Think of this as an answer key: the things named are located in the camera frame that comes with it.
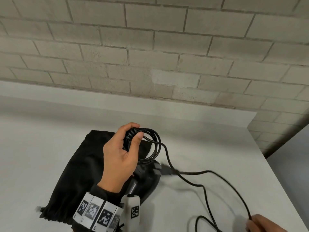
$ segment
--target qr code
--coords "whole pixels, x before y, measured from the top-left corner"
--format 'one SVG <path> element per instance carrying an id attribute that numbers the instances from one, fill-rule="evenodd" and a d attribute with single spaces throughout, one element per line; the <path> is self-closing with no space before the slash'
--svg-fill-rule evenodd
<path id="1" fill-rule="evenodd" d="M 135 217 L 138 217 L 138 206 L 131 208 L 131 219 Z"/>
<path id="2" fill-rule="evenodd" d="M 111 218 L 112 218 L 112 216 L 113 216 L 113 213 L 112 213 L 112 212 L 110 212 L 110 211 L 108 211 L 108 210 L 106 210 L 106 209 L 103 209 L 103 211 L 102 211 L 102 213 L 101 213 L 101 215 L 100 215 L 100 217 L 99 217 L 99 219 L 98 219 L 98 223 L 99 223 L 100 225 L 103 225 L 103 226 L 107 227 L 109 221 L 110 221 Z"/>
<path id="3" fill-rule="evenodd" d="M 79 206 L 79 208 L 77 210 L 77 213 L 82 216 L 84 211 L 86 210 L 88 204 L 89 203 L 86 200 L 83 200 L 82 204 Z"/>
<path id="4" fill-rule="evenodd" d="M 97 211 L 99 210 L 99 206 L 91 203 L 85 213 L 85 216 L 88 217 L 89 219 L 93 220 L 93 218 L 95 217 Z"/>
<path id="5" fill-rule="evenodd" d="M 109 228 L 114 229 L 117 226 L 118 220 L 119 220 L 119 215 L 115 214 L 114 218 L 111 222 L 111 224 L 109 225 Z"/>

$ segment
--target power cord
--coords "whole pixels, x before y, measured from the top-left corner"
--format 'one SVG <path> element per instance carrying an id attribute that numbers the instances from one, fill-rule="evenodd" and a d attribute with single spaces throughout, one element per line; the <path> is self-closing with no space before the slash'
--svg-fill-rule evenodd
<path id="1" fill-rule="evenodd" d="M 235 187 L 233 187 L 232 184 L 229 183 L 228 180 L 226 180 L 224 177 L 222 177 L 218 173 L 216 173 L 214 171 L 211 171 L 211 170 L 205 170 L 205 171 L 201 171 L 201 172 L 180 172 L 180 171 L 176 170 L 173 167 L 172 163 L 171 163 L 171 160 L 170 160 L 169 155 L 168 155 L 168 149 L 167 149 L 166 145 L 161 143 L 161 139 L 160 139 L 159 134 L 156 131 L 154 131 L 153 129 L 148 129 L 148 128 L 132 128 L 132 129 L 130 129 L 129 131 L 126 132 L 126 136 L 125 136 L 125 139 L 124 139 L 124 142 L 123 142 L 123 149 L 125 149 L 126 151 L 129 151 L 129 147 L 130 147 L 131 141 L 132 141 L 133 137 L 138 132 L 144 132 L 144 133 L 148 134 L 152 138 L 152 140 L 150 138 L 146 137 L 145 135 L 144 135 L 144 139 L 146 139 L 147 141 L 149 141 L 149 142 L 154 144 L 154 152 L 148 158 L 145 158 L 145 159 L 139 158 L 138 159 L 138 163 L 139 164 L 141 164 L 141 165 L 150 164 L 159 155 L 160 150 L 161 150 L 161 146 L 163 146 L 164 149 L 165 149 L 165 153 L 166 153 L 166 158 L 168 160 L 168 164 L 170 165 L 170 167 L 172 169 L 172 174 L 175 174 L 175 175 L 179 176 L 182 180 L 184 180 L 186 183 L 190 184 L 191 186 L 202 187 L 203 188 L 204 196 L 205 196 L 205 201 L 206 201 L 206 206 L 207 206 L 207 209 L 209 211 L 209 215 L 211 216 L 211 220 L 212 221 L 209 220 L 208 218 L 202 216 L 202 215 L 198 216 L 197 219 L 195 220 L 195 232 L 197 232 L 197 224 L 198 224 L 198 221 L 200 219 L 206 220 L 211 226 L 214 227 L 214 229 L 217 232 L 222 232 L 222 231 L 218 228 L 217 223 L 216 223 L 216 221 L 214 219 L 214 216 L 212 215 L 211 209 L 209 207 L 208 199 L 207 199 L 207 193 L 206 193 L 205 186 L 202 185 L 202 184 L 194 184 L 194 183 L 190 182 L 189 180 L 187 180 L 186 178 L 184 178 L 182 175 L 201 175 L 201 174 L 205 174 L 205 173 L 212 173 L 212 174 L 218 176 L 219 178 L 224 180 L 236 192 L 238 197 L 241 199 L 241 201 L 245 205 L 245 208 L 246 208 L 247 213 L 248 213 L 248 218 L 250 220 L 252 220 L 249 208 L 248 208 L 247 204 L 245 203 L 244 199 L 242 198 L 242 196 L 238 193 L 238 191 L 235 189 Z"/>

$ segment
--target person's left hand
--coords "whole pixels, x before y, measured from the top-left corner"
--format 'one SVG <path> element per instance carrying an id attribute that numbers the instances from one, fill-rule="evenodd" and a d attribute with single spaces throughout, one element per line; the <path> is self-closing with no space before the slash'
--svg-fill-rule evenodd
<path id="1" fill-rule="evenodd" d="M 104 171 L 98 186 L 106 191 L 119 193 L 123 184 L 136 169 L 139 144 L 144 133 L 139 132 L 133 137 L 129 152 L 122 149 L 126 131 L 133 127 L 139 128 L 140 125 L 129 123 L 121 126 L 103 147 Z"/>

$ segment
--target black bag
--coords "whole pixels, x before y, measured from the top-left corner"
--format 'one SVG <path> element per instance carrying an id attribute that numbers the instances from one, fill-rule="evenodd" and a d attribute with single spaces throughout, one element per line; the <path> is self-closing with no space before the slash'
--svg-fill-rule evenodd
<path id="1" fill-rule="evenodd" d="M 92 130 L 74 153 L 58 180 L 49 203 L 41 208 L 40 218 L 72 224 L 72 216 L 86 192 L 97 184 L 103 174 L 103 146 L 115 133 Z M 139 157 L 146 158 L 151 143 L 142 140 Z M 127 181 L 120 192 L 125 194 Z"/>

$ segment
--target brick wall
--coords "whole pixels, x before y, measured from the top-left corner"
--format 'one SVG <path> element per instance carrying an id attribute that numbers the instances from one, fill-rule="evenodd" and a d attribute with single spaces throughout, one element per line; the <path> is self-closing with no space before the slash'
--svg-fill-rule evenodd
<path id="1" fill-rule="evenodd" d="M 309 0 L 0 0 L 0 77 L 257 111 L 262 152 L 309 109 Z"/>

